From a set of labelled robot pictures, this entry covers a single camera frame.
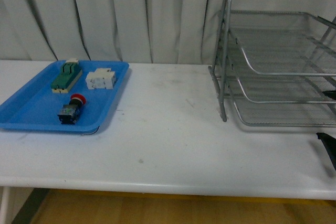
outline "green circuit breaker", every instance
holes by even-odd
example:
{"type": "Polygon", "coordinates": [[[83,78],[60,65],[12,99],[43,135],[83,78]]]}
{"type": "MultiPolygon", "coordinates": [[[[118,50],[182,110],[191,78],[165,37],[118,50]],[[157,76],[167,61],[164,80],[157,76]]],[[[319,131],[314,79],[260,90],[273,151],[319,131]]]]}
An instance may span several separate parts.
{"type": "Polygon", "coordinates": [[[81,77],[83,71],[78,64],[78,60],[70,59],[66,61],[60,69],[59,75],[51,83],[53,93],[68,93],[81,77]]]}

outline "curtain fold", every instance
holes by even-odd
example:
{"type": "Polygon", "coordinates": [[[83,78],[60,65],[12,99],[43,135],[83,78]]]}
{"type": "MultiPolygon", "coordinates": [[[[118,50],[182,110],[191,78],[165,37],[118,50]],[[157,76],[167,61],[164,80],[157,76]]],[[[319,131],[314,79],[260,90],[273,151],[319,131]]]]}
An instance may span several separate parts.
{"type": "Polygon", "coordinates": [[[113,0],[76,0],[91,60],[122,60],[113,0]]]}
{"type": "Polygon", "coordinates": [[[151,63],[145,0],[114,0],[122,59],[151,63]]]}
{"type": "Polygon", "coordinates": [[[55,56],[36,22],[28,0],[3,0],[3,2],[12,21],[13,30],[18,40],[20,40],[24,51],[21,51],[21,55],[13,57],[11,55],[14,52],[7,52],[7,55],[3,57],[3,48],[0,48],[0,57],[7,59],[27,59],[28,54],[31,60],[55,60],[55,56]]]}
{"type": "MultiPolygon", "coordinates": [[[[336,0],[234,0],[333,20],[336,0]]],[[[0,59],[212,62],[222,0],[0,0],[0,59]]]]}
{"type": "Polygon", "coordinates": [[[87,60],[75,0],[33,0],[47,40],[58,59],[87,60]]]}

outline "plastic tray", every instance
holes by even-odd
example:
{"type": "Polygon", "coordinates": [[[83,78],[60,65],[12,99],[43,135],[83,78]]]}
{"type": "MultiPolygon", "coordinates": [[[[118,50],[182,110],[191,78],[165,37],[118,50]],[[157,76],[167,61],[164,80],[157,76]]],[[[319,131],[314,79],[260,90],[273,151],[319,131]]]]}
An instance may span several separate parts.
{"type": "Polygon", "coordinates": [[[53,93],[51,82],[60,72],[64,61],[56,61],[32,78],[21,89],[0,106],[0,127],[8,130],[53,131],[72,133],[95,132],[106,118],[118,89],[129,67],[126,62],[79,61],[83,74],[69,93],[53,93]],[[111,68],[115,71],[116,83],[113,89],[89,90],[85,78],[88,72],[97,68],[111,68]],[[58,112],[68,104],[70,96],[81,93],[87,103],[81,110],[75,125],[61,124],[58,112]]]}

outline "white terminal block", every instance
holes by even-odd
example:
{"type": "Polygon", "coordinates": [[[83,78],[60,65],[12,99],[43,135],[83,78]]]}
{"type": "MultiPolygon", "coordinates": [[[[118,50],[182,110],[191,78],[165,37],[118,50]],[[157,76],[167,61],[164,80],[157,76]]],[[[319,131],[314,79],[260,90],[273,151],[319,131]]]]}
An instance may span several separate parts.
{"type": "Polygon", "coordinates": [[[86,85],[88,89],[113,89],[115,75],[110,68],[97,68],[95,72],[89,72],[86,76],[86,85]]]}

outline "black object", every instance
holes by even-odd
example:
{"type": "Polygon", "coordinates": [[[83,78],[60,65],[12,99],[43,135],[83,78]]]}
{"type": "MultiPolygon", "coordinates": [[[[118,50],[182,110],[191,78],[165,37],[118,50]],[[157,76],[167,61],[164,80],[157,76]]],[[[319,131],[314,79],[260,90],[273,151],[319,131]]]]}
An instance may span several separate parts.
{"type": "Polygon", "coordinates": [[[316,133],[316,135],[317,135],[317,138],[320,139],[322,143],[324,144],[324,147],[326,148],[328,152],[332,165],[334,166],[336,170],[336,139],[322,132],[318,132],[316,133]]]}
{"type": "Polygon", "coordinates": [[[322,93],[326,96],[329,97],[333,100],[336,100],[336,90],[327,90],[327,91],[322,91],[322,93]]]}
{"type": "Polygon", "coordinates": [[[63,105],[58,113],[61,124],[75,124],[79,118],[80,108],[86,103],[86,99],[81,94],[73,94],[69,104],[63,105]]]}

